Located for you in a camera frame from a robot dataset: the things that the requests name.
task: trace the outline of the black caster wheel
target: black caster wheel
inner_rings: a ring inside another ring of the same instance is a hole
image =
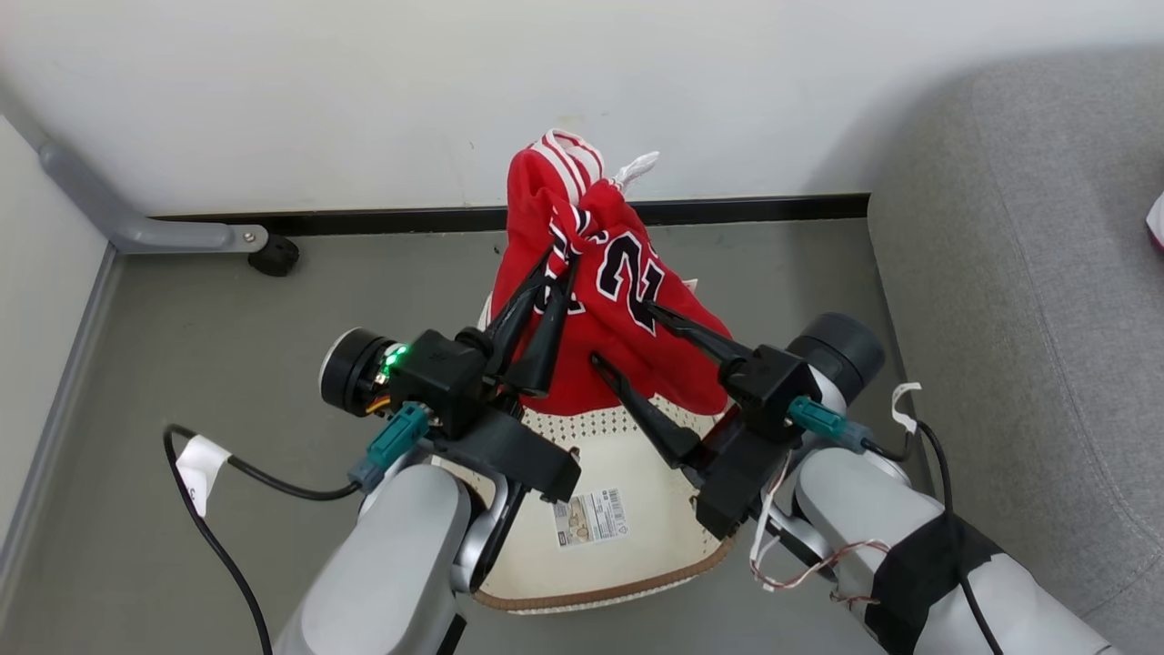
[[[247,255],[251,268],[271,277],[286,277],[299,261],[299,245],[286,236],[268,234],[267,244]]]

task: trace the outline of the white stripe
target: white stripe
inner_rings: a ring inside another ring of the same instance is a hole
[[[569,245],[570,240],[566,237],[566,234],[562,234],[561,228],[558,227],[556,225],[554,225],[554,221],[549,221],[549,230],[553,232],[555,236],[558,236],[559,238],[561,238],[562,243],[565,243],[566,245]],[[554,242],[552,244],[552,249],[554,250],[554,254],[558,255],[558,258],[562,259],[565,263],[569,263],[570,262],[569,257],[566,256],[566,250],[559,250],[558,249],[558,243],[556,242]],[[546,264],[546,269],[547,270],[549,269],[549,264]]]
[[[570,208],[574,209],[574,230],[579,236],[585,236],[587,229],[590,228],[590,212],[574,205],[570,205]]]
[[[558,171],[558,176],[562,179],[562,187],[566,190],[566,197],[569,199],[572,205],[576,205],[581,197],[579,193],[579,185],[574,181],[574,178],[570,176],[570,171],[566,169],[566,164],[562,163],[562,159],[558,158],[558,155],[547,148],[541,141],[530,145],[530,149],[541,155],[542,158],[554,166],[554,170]]]
[[[585,140],[577,134],[570,134],[563,129],[554,129],[553,133],[562,141],[569,143],[569,145],[566,147],[566,151],[573,155],[574,158],[576,158],[579,163],[585,168],[587,175],[590,176],[590,184],[602,179],[602,171],[604,168],[602,152],[587,143]]]
[[[558,136],[554,135],[554,129],[551,129],[541,137],[541,143],[549,148],[553,152],[558,155],[558,158],[562,164],[566,165],[566,170],[569,171],[570,178],[574,179],[575,186],[577,186],[579,197],[581,198],[585,193],[585,184],[582,181],[582,173],[579,172],[577,165],[574,159],[566,154],[566,148],[562,147],[561,142],[558,141]]]
[[[574,183],[577,184],[579,197],[581,197],[583,193],[585,193],[587,190],[585,180],[582,179],[582,173],[579,172],[577,163],[574,161],[574,157],[572,157],[566,151],[566,147],[562,145],[562,142],[558,140],[558,135],[555,134],[555,131],[558,130],[551,129],[549,131],[546,133],[546,136],[541,141],[542,143],[547,143],[551,149],[553,149],[561,156],[561,161],[566,164],[566,168],[570,171],[570,175],[574,177]]]

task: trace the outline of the red and white wire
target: red and white wire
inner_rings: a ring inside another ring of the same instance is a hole
[[[755,539],[752,540],[752,550],[748,553],[748,563],[751,564],[752,568],[752,575],[760,583],[761,588],[765,591],[774,592],[779,590],[796,588],[801,583],[810,578],[814,574],[819,571],[821,569],[824,569],[826,567],[833,567],[835,564],[837,564],[837,562],[840,561],[842,557],[861,548],[872,548],[875,550],[880,550],[881,553],[889,551],[889,544],[880,540],[871,539],[846,544],[842,549],[833,553],[832,556],[830,556],[829,558],[822,562],[817,562],[816,564],[804,570],[804,572],[789,581],[780,582],[764,575],[764,572],[760,570],[760,565],[764,563],[764,557],[765,555],[768,554],[768,550],[771,550],[772,547],[780,541],[780,537],[773,537],[767,543],[764,543],[764,532],[768,524],[768,512],[772,511],[772,506],[776,499],[776,492],[780,491],[780,486],[785,483],[785,479],[787,479],[788,477],[788,465],[790,461],[792,461],[790,455],[785,457],[785,464],[780,470],[780,475],[776,476],[772,485],[768,486],[768,491],[764,494],[764,503],[761,504],[760,508],[760,520],[755,522]],[[852,607],[854,603],[876,603],[873,598],[870,598],[867,596],[847,597],[840,595],[837,591],[831,592],[829,597],[837,603],[847,603],[850,607]]]

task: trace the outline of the gray fabric cushion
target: gray fabric cushion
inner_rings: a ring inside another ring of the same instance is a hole
[[[1005,65],[914,124],[870,230],[956,510],[1164,650],[1164,49]]]

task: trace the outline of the barcode label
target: barcode label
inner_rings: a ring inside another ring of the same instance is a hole
[[[630,525],[618,490],[575,496],[554,506],[558,546],[567,548],[626,536]]]

